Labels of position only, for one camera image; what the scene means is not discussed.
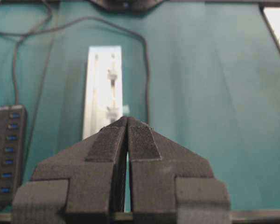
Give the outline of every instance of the teal cloth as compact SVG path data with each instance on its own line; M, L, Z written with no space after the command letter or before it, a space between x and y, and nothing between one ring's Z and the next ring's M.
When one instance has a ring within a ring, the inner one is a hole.
M151 61L151 126L210 161L232 209L280 209L280 55L258 5L164 2L145 14L109 14L89 2L62 2L54 12L46 27L97 15L143 34ZM3 5L0 30L26 31L44 16L40 5ZM31 37L17 64L27 136L48 54L50 62L24 181L37 163L81 140L91 45L122 47L123 102L131 116L146 120L139 40L95 21ZM0 37L0 105L14 101L13 46Z

